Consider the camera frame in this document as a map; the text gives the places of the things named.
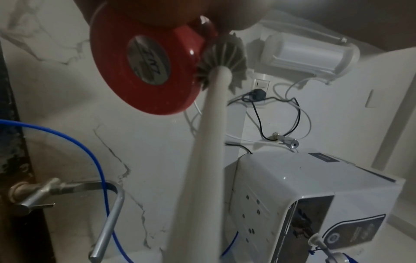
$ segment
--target blue cable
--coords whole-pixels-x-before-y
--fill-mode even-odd
[[[237,231],[237,233],[235,233],[235,236],[233,238],[233,241],[231,241],[231,243],[228,245],[228,247],[221,254],[221,257],[225,256],[228,253],[228,251],[230,251],[230,249],[233,246],[233,244],[234,244],[235,240],[237,239],[237,237],[238,237],[238,231]]]
[[[75,144],[76,146],[80,147],[81,149],[83,149],[91,157],[92,161],[94,162],[95,166],[97,167],[97,170],[98,170],[98,173],[99,173],[100,179],[101,179],[101,186],[103,188],[103,193],[104,193],[105,211],[107,213],[107,216],[110,214],[110,205],[108,204],[108,195],[107,195],[107,185],[105,183],[103,169],[101,168],[101,165],[98,162],[95,155],[84,144],[80,143],[79,141],[75,140],[74,138],[72,138],[72,137],[70,137],[66,134],[63,134],[59,131],[52,130],[52,129],[42,127],[42,126],[38,126],[38,125],[33,125],[33,124],[28,124],[28,123],[23,123],[23,122],[19,122],[19,121],[13,121],[13,120],[1,120],[1,119],[0,119],[0,124],[9,125],[9,126],[18,126],[18,127],[31,128],[31,129],[41,130],[41,131],[44,131],[44,132],[47,132],[47,133],[51,133],[51,134],[54,134],[54,135],[59,136],[61,138],[64,138],[64,139],[70,141],[71,143]],[[114,239],[114,242],[116,243],[116,246],[117,246],[118,250],[120,251],[121,255],[124,257],[124,259],[128,263],[134,263],[128,257],[126,252],[123,250],[123,247],[121,246],[121,244],[118,241],[118,238],[116,236],[116,232],[113,232],[113,239]]]

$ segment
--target white cylindrical filter housing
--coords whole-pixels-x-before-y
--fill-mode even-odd
[[[353,44],[334,45],[280,32],[266,39],[260,61],[332,80],[347,74],[359,58],[360,50]]]

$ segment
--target white pipe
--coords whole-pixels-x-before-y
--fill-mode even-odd
[[[219,262],[224,195],[224,135],[231,71],[211,70],[204,114],[176,207],[165,263]]]

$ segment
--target metal faucet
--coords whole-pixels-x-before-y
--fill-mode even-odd
[[[103,260],[105,250],[110,242],[118,216],[124,203],[123,188],[112,181],[106,181],[106,187],[117,194],[113,208],[105,221],[100,236],[97,239],[88,258],[91,263],[100,263]],[[16,200],[23,201],[12,206],[12,212],[17,216],[28,215],[35,209],[50,208],[55,204],[42,204],[51,195],[64,195],[75,192],[102,189],[101,181],[71,182],[64,183],[58,178],[52,178],[45,184],[29,184],[20,182],[12,186],[9,190],[9,199],[14,203]]]

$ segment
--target red round object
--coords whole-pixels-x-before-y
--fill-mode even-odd
[[[131,41],[137,36],[157,42],[169,63],[162,63],[166,60],[158,58],[145,67],[139,66],[142,74],[137,68],[133,71],[128,52],[129,44],[134,46]],[[143,25],[104,4],[91,19],[90,42],[94,61],[104,80],[120,98],[138,110],[157,115],[175,114],[188,108],[199,94],[201,85],[195,74],[205,40],[189,26],[164,29]],[[147,53],[143,55],[142,51],[138,54],[147,59]],[[158,62],[162,66],[155,70],[152,66]],[[166,64],[170,64],[170,68],[163,66]],[[152,70],[152,74],[163,71],[161,81],[156,83],[156,79],[156,84],[150,84],[155,78],[143,74],[148,70]]]

